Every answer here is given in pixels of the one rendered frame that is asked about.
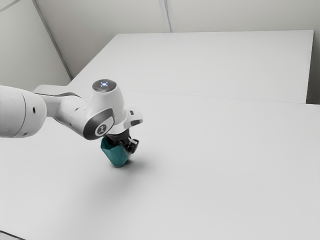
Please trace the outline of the teal faceted mug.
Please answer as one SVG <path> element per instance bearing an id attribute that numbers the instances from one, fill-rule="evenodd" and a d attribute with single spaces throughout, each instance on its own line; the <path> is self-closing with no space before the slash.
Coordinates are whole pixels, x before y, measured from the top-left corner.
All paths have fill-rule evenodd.
<path id="1" fill-rule="evenodd" d="M 123 146 L 112 145 L 106 138 L 101 140 L 100 148 L 115 168 L 122 167 L 130 158 L 130 154 Z"/>

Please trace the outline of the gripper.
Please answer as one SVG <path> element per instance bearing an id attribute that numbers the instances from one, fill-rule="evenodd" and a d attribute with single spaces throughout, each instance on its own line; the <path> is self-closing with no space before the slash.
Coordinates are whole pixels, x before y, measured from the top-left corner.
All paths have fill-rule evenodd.
<path id="1" fill-rule="evenodd" d="M 112 146 L 123 144 L 128 154 L 134 154 L 139 145 L 139 140 L 130 137 L 129 129 L 119 134 L 108 133 L 105 135 L 105 139 Z"/>

